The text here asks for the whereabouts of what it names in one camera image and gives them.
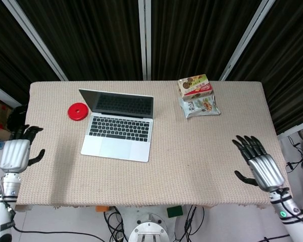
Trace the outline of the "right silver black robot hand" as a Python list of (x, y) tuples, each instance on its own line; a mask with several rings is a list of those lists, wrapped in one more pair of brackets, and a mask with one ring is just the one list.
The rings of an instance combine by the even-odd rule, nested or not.
[(284, 186), (285, 179), (278, 165), (256, 137), (237, 135), (232, 142), (238, 148), (253, 174), (253, 177), (249, 178), (235, 170), (234, 173), (239, 180), (245, 184), (259, 187), (268, 193)]

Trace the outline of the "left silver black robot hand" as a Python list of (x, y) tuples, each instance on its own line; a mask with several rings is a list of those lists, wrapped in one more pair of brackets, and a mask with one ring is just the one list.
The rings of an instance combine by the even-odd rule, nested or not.
[(43, 128), (21, 125), (12, 131), (9, 140), (5, 142), (0, 169), (5, 173), (22, 173), (27, 167), (38, 163), (45, 154), (41, 149), (35, 158), (29, 158), (31, 145)]

